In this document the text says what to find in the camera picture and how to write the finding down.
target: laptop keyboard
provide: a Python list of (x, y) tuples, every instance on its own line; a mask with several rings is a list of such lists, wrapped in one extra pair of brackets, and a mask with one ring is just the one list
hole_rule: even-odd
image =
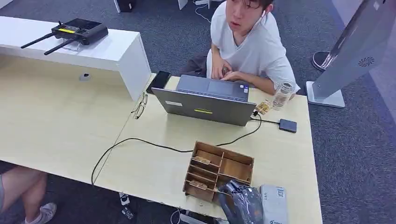
[(197, 95), (201, 95), (201, 96), (209, 96), (209, 97), (216, 97), (216, 98), (222, 98), (222, 99), (229, 99), (229, 100), (236, 100), (236, 101), (245, 102), (245, 99), (243, 99), (243, 98), (227, 97), (227, 96), (222, 96), (222, 95), (203, 93), (203, 92), (196, 92), (196, 91), (191, 91), (191, 90), (178, 90), (178, 91), (186, 92), (186, 93), (192, 93), (192, 94), (197, 94)]

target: laptop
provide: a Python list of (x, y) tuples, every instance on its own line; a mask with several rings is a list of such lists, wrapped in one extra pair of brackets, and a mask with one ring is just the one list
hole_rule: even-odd
[(194, 93), (151, 88), (166, 112), (245, 126), (256, 104)]
[(249, 86), (229, 81), (182, 75), (176, 87), (179, 92), (247, 102)]

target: yellow sticker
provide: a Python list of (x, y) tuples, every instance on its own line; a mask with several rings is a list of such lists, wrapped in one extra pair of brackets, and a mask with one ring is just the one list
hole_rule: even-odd
[(71, 33), (71, 34), (75, 33), (75, 31), (68, 30), (68, 29), (59, 29), (59, 31), (63, 31), (63, 32), (66, 32), (66, 33)]
[(201, 113), (208, 113), (208, 114), (212, 114), (213, 113), (213, 112), (211, 112), (209, 110), (205, 110), (205, 109), (195, 109), (194, 111), (201, 112)]

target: sneaker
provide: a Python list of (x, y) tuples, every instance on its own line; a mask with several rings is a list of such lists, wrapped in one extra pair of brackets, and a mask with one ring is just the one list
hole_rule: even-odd
[(44, 206), (40, 207), (40, 215), (37, 217), (36, 220), (28, 223), (25, 219), (25, 224), (45, 224), (49, 222), (55, 215), (57, 211), (57, 205), (54, 203), (48, 203)]

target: white t-shirt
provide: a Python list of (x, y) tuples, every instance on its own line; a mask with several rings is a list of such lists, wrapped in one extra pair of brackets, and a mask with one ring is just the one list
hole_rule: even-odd
[[(233, 71), (268, 77), (274, 82), (275, 89), (282, 80), (287, 79), (295, 84), (294, 92), (297, 92), (300, 87), (296, 84), (286, 57), (274, 16), (268, 13), (260, 18), (242, 44), (237, 46), (226, 21), (226, 3), (221, 3), (216, 9), (211, 24), (212, 42), (220, 49), (221, 57), (231, 65)], [(209, 50), (206, 67), (206, 76), (210, 78), (212, 50)]]

